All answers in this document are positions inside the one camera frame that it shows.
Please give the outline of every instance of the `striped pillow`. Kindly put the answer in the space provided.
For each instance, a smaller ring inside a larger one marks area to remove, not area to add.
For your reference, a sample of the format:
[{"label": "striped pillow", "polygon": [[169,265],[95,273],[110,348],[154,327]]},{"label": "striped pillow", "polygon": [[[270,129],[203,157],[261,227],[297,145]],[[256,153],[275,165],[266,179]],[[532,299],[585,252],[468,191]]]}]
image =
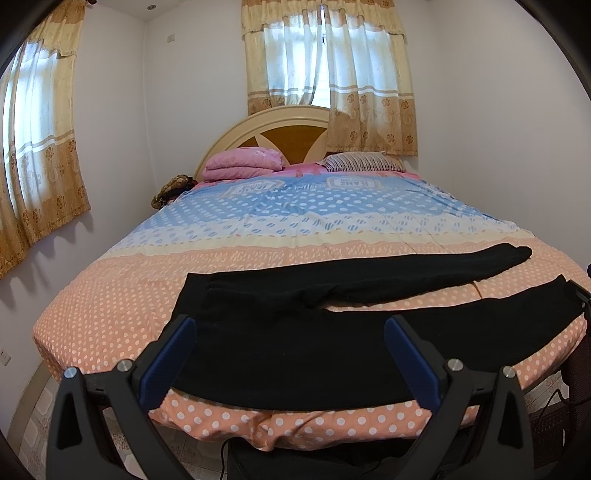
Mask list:
[{"label": "striped pillow", "polygon": [[406,168],[398,157],[379,152],[343,152],[329,155],[318,162],[329,172],[335,171],[400,171]]}]

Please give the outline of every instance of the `ceiling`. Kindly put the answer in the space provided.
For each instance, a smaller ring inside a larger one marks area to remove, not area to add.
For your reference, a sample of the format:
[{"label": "ceiling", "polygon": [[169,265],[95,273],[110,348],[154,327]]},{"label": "ceiling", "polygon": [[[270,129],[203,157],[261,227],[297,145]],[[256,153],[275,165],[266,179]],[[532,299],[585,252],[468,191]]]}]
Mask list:
[{"label": "ceiling", "polygon": [[[172,10],[184,0],[98,0],[98,5],[114,8],[120,12],[139,18],[144,22],[159,17]],[[156,5],[154,10],[148,10],[149,5]]]}]

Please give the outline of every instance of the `orange polka dot fabric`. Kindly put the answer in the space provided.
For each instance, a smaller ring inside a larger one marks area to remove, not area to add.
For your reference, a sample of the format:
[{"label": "orange polka dot fabric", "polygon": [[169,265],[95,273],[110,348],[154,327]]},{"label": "orange polka dot fabric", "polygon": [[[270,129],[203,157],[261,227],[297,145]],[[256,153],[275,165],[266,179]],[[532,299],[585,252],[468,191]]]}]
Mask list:
[{"label": "orange polka dot fabric", "polygon": [[[456,245],[435,241],[419,244],[360,240],[338,243],[335,238],[332,241],[289,247],[209,248],[166,255],[141,252],[120,257],[105,255],[48,306],[35,325],[35,343],[58,379],[69,365],[79,367],[83,373],[107,371],[123,358],[135,359],[149,342],[159,337],[189,272],[253,270],[341,258],[472,252],[501,241],[531,247],[531,259],[488,280],[363,308],[444,307],[485,297],[508,297],[561,274],[591,290],[591,281],[578,265],[530,236]],[[334,308],[350,309],[353,307]],[[542,350],[515,365],[521,385],[528,388],[556,371],[585,331],[586,322],[578,318]],[[473,421],[476,412],[477,408],[469,408],[464,422]],[[241,436],[261,450],[275,446],[319,449],[339,442],[416,437],[430,415],[415,401],[346,411],[254,411],[174,390],[168,392],[160,408],[150,412],[156,422],[182,429],[199,440]]]}]

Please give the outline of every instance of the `white wall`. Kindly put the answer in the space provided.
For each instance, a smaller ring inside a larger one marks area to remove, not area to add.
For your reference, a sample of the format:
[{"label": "white wall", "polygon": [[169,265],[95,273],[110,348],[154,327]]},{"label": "white wall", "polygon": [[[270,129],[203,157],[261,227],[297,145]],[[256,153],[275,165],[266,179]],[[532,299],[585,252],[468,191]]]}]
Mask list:
[{"label": "white wall", "polygon": [[[175,41],[167,43],[170,34]],[[189,0],[147,24],[145,100],[158,183],[193,175],[247,114],[238,0]]]},{"label": "white wall", "polygon": [[74,79],[74,125],[92,211],[34,245],[0,281],[0,429],[40,357],[31,339],[45,307],[93,260],[152,212],[142,54],[145,25],[110,8],[87,9]]},{"label": "white wall", "polygon": [[572,67],[514,0],[431,5],[446,62],[452,193],[586,267],[591,102]]},{"label": "white wall", "polygon": [[[420,161],[410,168],[450,185],[441,129],[446,106],[439,44],[430,5],[398,0],[407,31],[417,97]],[[240,2],[189,0],[150,21],[145,42],[145,98],[155,175],[164,184],[193,174],[212,144],[246,117],[246,65]],[[167,43],[167,37],[175,41]]]},{"label": "white wall", "polygon": [[447,87],[442,81],[443,55],[431,3],[397,0],[396,9],[406,32],[408,61],[417,109],[418,157],[405,157],[409,171],[442,189],[452,188],[449,169],[451,137]]}]

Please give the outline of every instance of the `curtain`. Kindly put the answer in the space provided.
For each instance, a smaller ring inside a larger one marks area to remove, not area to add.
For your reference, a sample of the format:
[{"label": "curtain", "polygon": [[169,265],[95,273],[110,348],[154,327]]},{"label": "curtain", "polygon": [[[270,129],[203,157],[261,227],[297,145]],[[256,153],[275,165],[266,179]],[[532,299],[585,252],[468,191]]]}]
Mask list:
[{"label": "curtain", "polygon": [[248,114],[310,105],[322,59],[317,0],[242,0]]},{"label": "curtain", "polygon": [[325,0],[329,152],[417,155],[404,31],[391,0]]},{"label": "curtain", "polygon": [[0,79],[0,278],[29,247],[90,209],[74,137],[84,0],[62,2]]}]

